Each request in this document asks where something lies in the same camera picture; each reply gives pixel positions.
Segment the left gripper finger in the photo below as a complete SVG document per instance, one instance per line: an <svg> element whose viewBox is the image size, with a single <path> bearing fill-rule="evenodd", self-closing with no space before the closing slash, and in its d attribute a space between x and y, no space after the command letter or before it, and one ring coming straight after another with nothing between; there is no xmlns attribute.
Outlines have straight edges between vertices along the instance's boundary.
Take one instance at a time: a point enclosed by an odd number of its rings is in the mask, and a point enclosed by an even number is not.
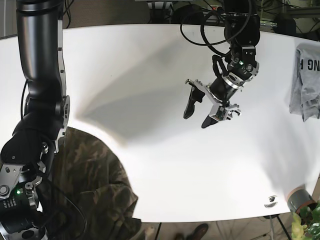
<svg viewBox="0 0 320 240"><path fill-rule="evenodd" d="M202 103L205 93L199 90L190 79L187 79L185 84L189 84L191 86L188 102L183 113L183 118L186 120L193 115L195 111L195 103Z"/></svg>
<svg viewBox="0 0 320 240"><path fill-rule="evenodd" d="M229 102L227 102L226 104L222 105L213 105L208 116L203 121L201 128L205 129L219 122L231 120L233 118L233 114L236 114L238 116L242 114L240 106L238 104L230 104Z"/></svg>

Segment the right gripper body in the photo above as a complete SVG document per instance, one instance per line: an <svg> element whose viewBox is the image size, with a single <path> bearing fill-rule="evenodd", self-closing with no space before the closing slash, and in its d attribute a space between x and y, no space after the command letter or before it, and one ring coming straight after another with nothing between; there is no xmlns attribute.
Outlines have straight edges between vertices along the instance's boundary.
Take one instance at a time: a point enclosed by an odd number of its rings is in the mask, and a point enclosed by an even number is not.
<svg viewBox="0 0 320 240"><path fill-rule="evenodd" d="M47 240L39 221L42 211L37 187L45 173L43 162L35 171L26 165L4 163L0 169L0 236L4 240Z"/></svg>

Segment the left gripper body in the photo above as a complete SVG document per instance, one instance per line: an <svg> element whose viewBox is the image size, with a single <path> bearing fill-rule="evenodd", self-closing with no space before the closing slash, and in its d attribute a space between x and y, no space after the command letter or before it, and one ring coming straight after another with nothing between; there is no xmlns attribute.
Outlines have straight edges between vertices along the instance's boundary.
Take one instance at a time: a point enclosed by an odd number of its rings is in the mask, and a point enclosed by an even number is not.
<svg viewBox="0 0 320 240"><path fill-rule="evenodd" d="M213 55L212 69L216 75L216 80L205 87L210 99L213 100L213 105L219 106L230 103L231 97L257 76L259 67L258 62L253 65L245 65L237 57L225 66L221 56Z"/></svg>

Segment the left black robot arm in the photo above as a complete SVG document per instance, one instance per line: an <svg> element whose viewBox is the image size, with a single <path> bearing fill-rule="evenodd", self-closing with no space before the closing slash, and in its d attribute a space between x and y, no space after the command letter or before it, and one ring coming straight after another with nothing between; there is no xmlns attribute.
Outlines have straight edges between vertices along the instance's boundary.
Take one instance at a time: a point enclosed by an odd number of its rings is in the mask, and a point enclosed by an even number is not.
<svg viewBox="0 0 320 240"><path fill-rule="evenodd" d="M224 23L224 40L209 42L205 34L205 25L211 16ZM203 121L203 129L219 122L231 120L233 114L241 115L238 104L231 104L231 97L259 72L256 61L256 46L260 41L260 17L253 0L225 0L221 10L211 10L200 24L203 42L189 43L208 47L212 56L212 70L216 79L209 84L199 80L186 80L191 86L184 119L190 118L195 104L208 97L212 108Z"/></svg>

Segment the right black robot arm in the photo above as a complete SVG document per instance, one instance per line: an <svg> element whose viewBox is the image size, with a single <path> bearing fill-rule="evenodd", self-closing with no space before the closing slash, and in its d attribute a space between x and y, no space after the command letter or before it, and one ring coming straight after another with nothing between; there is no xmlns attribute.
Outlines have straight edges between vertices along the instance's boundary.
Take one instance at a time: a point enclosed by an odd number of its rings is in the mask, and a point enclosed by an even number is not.
<svg viewBox="0 0 320 240"><path fill-rule="evenodd" d="M19 0L16 23L25 77L20 122L0 152L0 234L5 240L48 240L53 218L51 168L66 133L70 97L63 59L61 0Z"/></svg>

